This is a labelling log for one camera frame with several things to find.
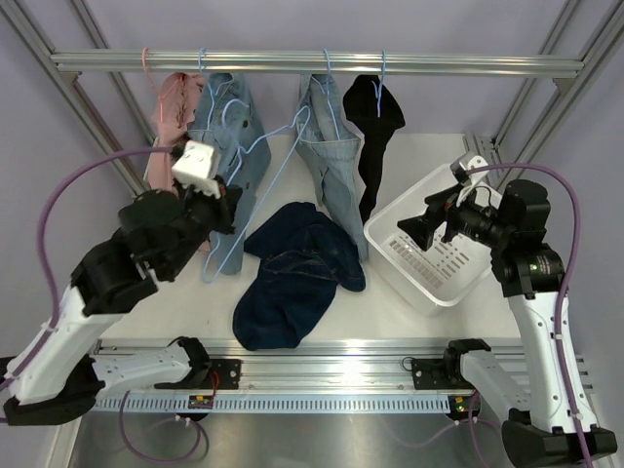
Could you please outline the light blue wire hanger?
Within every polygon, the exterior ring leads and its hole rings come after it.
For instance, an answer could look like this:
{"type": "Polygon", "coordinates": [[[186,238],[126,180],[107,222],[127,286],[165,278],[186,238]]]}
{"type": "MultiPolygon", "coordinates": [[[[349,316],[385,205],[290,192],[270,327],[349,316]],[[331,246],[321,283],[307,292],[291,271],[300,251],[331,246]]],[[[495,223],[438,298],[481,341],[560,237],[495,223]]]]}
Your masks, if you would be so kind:
{"type": "Polygon", "coordinates": [[[297,119],[302,116],[309,117],[310,111],[301,106],[290,123],[267,132],[250,102],[232,98],[222,106],[218,118],[212,120],[208,132],[206,126],[198,131],[203,142],[212,144],[220,152],[217,174],[227,186],[237,185],[243,189],[235,214],[235,232],[210,235],[211,249],[201,273],[204,284],[213,283],[221,275],[236,275],[241,271],[247,229],[257,207],[266,199],[264,195],[258,196],[257,190],[272,159],[268,139],[296,129],[297,119]]]}

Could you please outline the light denim skirt with buttons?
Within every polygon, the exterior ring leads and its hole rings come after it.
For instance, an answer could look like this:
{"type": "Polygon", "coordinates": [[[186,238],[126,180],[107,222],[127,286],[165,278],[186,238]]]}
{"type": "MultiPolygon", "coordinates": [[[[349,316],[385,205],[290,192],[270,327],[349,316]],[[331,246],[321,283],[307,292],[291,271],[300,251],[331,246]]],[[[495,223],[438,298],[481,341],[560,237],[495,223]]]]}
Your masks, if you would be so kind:
{"type": "Polygon", "coordinates": [[[220,274],[235,275],[242,269],[246,225],[254,212],[256,191],[271,163],[271,150],[244,75],[208,76],[189,135],[218,151],[217,174],[228,186],[242,189],[235,209],[234,232],[225,236],[211,234],[216,251],[209,266],[220,274]]]}

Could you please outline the dark blue denim skirt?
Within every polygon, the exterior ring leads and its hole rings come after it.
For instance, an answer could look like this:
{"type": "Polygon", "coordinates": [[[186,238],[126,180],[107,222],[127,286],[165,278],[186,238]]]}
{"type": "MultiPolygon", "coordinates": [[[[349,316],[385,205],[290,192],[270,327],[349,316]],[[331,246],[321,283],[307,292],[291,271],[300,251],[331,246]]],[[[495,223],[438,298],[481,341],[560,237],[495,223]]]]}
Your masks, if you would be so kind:
{"type": "Polygon", "coordinates": [[[366,288],[350,236],[309,202],[291,202],[244,243],[257,274],[233,313],[235,338],[248,351],[294,349],[332,305],[339,287],[366,288]]]}

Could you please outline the light blue hanger of denim skirt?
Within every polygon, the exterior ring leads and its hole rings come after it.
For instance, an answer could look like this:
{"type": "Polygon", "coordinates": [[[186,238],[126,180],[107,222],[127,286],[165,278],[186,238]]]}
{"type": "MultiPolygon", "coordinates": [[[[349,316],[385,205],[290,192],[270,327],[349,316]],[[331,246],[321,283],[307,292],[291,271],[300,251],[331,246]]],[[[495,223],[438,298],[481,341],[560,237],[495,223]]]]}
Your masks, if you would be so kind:
{"type": "Polygon", "coordinates": [[[207,121],[206,121],[206,129],[205,129],[206,132],[208,132],[211,129],[211,122],[212,122],[213,114],[215,111],[215,103],[216,103],[217,96],[221,93],[221,90],[223,88],[225,88],[226,86],[234,82],[233,77],[230,76],[229,80],[220,82],[215,88],[212,86],[210,74],[205,71],[205,67],[203,64],[203,55],[207,51],[208,50],[204,47],[200,48],[198,50],[198,57],[197,57],[198,71],[200,72],[201,76],[205,79],[205,86],[208,88],[209,97],[210,97],[210,108],[207,113],[207,121]]]}

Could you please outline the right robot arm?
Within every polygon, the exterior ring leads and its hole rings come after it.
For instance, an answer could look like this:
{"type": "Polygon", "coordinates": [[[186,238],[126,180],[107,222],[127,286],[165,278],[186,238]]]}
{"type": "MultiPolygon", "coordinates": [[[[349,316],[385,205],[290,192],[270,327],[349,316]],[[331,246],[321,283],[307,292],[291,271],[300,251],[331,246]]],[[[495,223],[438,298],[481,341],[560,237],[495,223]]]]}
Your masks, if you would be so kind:
{"type": "Polygon", "coordinates": [[[615,434],[599,425],[587,403],[567,324],[568,272],[543,239],[551,206],[540,184],[509,182],[498,207],[477,204],[459,184],[426,198],[424,214],[398,221],[398,227],[424,251],[435,231],[443,242],[463,235],[490,249],[492,273],[518,326],[529,389],[524,391],[496,363],[481,339],[449,343],[443,375],[454,386],[468,382],[501,422],[508,459],[516,467],[584,463],[616,453],[615,434]]]}

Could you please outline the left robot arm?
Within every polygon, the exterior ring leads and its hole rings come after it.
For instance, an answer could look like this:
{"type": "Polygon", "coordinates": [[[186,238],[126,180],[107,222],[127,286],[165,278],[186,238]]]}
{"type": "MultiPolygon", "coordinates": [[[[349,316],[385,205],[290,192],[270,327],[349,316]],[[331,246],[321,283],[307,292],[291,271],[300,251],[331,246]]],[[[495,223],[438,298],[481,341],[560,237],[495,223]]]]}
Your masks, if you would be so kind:
{"type": "Polygon", "coordinates": [[[96,402],[141,387],[191,389],[210,378],[212,362],[200,341],[182,336],[161,351],[131,358],[91,355],[100,336],[144,299],[171,282],[212,232],[231,234],[243,190],[217,185],[181,197],[150,190],[121,209],[119,228],[91,248],[70,276],[59,316],[42,329],[46,343],[28,360],[2,359],[10,397],[10,426],[53,426],[77,419],[96,402]]]}

